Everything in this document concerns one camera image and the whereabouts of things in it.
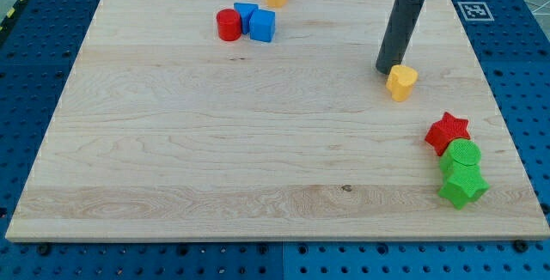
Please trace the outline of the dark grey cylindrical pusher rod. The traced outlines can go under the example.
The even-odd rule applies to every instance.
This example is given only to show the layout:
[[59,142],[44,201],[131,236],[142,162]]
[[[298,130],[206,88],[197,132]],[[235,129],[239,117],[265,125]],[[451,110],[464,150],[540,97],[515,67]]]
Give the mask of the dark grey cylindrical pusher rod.
[[388,75],[391,68],[401,64],[425,0],[394,0],[376,69]]

